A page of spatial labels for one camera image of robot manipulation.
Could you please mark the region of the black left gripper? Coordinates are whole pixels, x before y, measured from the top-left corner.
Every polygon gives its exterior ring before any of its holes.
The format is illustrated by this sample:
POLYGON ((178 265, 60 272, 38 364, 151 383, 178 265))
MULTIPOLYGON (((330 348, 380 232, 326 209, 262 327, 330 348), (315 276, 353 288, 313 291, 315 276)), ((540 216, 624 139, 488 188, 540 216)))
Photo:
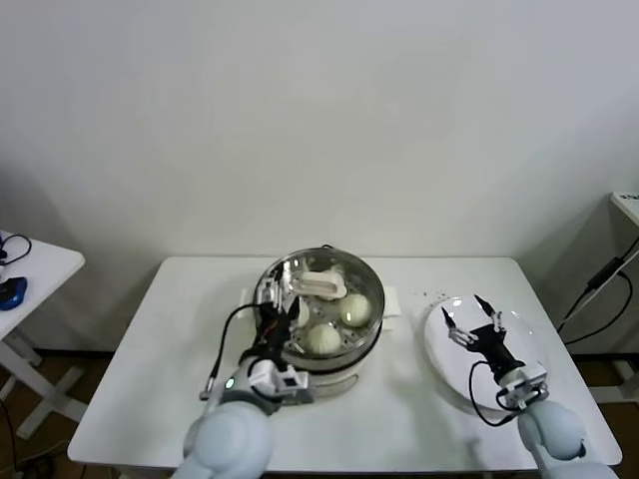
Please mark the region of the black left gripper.
POLYGON ((296 297, 288 311, 284 309, 286 288, 284 271, 267 271, 257 284, 257 313, 259 323, 251 354, 270 360, 281 360, 291 330, 306 326, 306 302, 296 297))

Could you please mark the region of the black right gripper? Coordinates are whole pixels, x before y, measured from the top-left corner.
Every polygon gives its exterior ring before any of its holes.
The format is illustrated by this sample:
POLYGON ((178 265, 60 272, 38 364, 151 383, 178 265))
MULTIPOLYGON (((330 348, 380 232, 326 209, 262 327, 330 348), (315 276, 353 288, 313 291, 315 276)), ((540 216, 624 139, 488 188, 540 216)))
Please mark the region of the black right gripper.
POLYGON ((454 343, 467 348, 470 352, 481 354, 488 363, 494 378, 502 378, 523 362, 516 359, 504 344, 506 331, 502 324, 502 312, 497 311, 490 302, 479 295, 474 296, 480 308, 490 318, 492 325, 484 325, 474 330, 465 331, 457 327, 452 315, 442 306, 440 308, 448 338, 454 343))

